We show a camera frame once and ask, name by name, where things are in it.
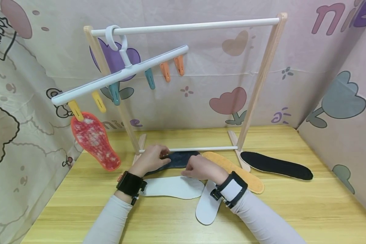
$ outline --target white horizontal bar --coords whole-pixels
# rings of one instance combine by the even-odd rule
[[[52,98],[52,103],[56,106],[67,103],[77,97],[85,95],[87,93],[91,93],[94,90],[98,90],[100,88],[106,87],[113,83],[116,83],[120,80],[123,80],[129,76],[135,75],[141,71],[145,71],[153,66],[159,65],[163,62],[166,62],[174,57],[185,54],[188,52],[188,46],[184,45],[179,48],[173,49],[164,54],[160,54],[159,56],[153,57],[151,59],[145,60],[144,62],[140,62],[139,64],[134,64],[130,67],[124,68],[114,74],[107,75],[103,78],[95,80],[93,82],[82,85],[78,88],[72,89],[70,91],[64,92],[60,95],[57,95]]]
[[[224,28],[235,28],[235,27],[276,25],[278,24],[279,20],[280,20],[279,18],[267,18],[267,19],[256,19],[256,20],[232,20],[232,21],[193,23],[193,24],[181,24],[181,25],[159,25],[159,26],[117,28],[114,29],[113,35],[117,36],[117,35],[129,35],[129,34],[160,33],[169,31],[198,31],[198,30],[224,29]],[[106,29],[92,30],[91,34],[93,36],[106,36]]]
[[[188,147],[188,148],[170,148],[170,151],[220,151],[220,150],[237,150],[237,146],[213,146],[213,147]]]

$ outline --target wooden table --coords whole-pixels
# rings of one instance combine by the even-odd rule
[[[116,172],[106,172],[84,151],[23,244],[82,242],[114,192],[119,174],[129,168],[134,157],[124,132],[110,133],[109,139],[121,157],[121,167]],[[156,142],[168,147],[231,145],[226,128],[148,131],[146,145]],[[366,244],[366,210],[294,129],[283,125],[252,127],[244,150],[303,164],[312,170],[313,180],[304,182],[252,169],[265,184],[264,193],[258,197],[285,218],[307,243]],[[219,154],[239,164],[233,151]],[[180,171],[168,169],[150,177],[178,176]],[[213,224],[200,224],[195,218],[198,200],[141,197],[129,214],[121,243],[257,243],[244,223],[224,205]]]

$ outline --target hand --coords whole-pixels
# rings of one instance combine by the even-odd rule
[[[224,168],[201,155],[191,156],[181,175],[198,180],[212,180],[217,185],[222,185],[229,176]]]
[[[160,159],[169,153],[169,149],[163,145],[152,145],[145,149],[134,165],[129,169],[129,173],[144,177],[147,172],[156,170],[161,166],[171,162],[170,159]]]

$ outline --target clothespin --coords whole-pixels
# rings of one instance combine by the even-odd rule
[[[80,108],[77,105],[77,102],[75,100],[72,100],[72,101],[68,102],[68,106],[69,106],[70,110],[72,110],[73,115],[75,116],[75,118],[78,121],[81,122],[81,121],[84,120],[83,114],[81,113],[81,110],[80,110]]]
[[[110,90],[114,105],[119,106],[121,104],[121,101],[119,100],[119,82],[109,85],[108,89]]]
[[[174,58],[176,69],[180,76],[184,75],[183,55]]]
[[[165,81],[170,82],[171,77],[169,75],[169,66],[168,62],[163,62],[160,64],[161,73],[164,75]]]
[[[106,106],[104,105],[103,100],[100,97],[100,95],[99,95],[99,93],[98,93],[97,90],[94,90],[92,92],[92,98],[94,99],[94,101],[95,101],[96,105],[98,106],[99,110],[102,113],[106,113]]]
[[[145,77],[146,77],[146,80],[148,81],[150,89],[154,90],[155,81],[153,80],[152,68],[145,70]]]

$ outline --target rack bottom bar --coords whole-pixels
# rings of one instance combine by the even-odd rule
[[[213,146],[213,147],[188,147],[188,148],[170,148],[170,151],[219,151],[219,150],[237,150],[237,146]]]

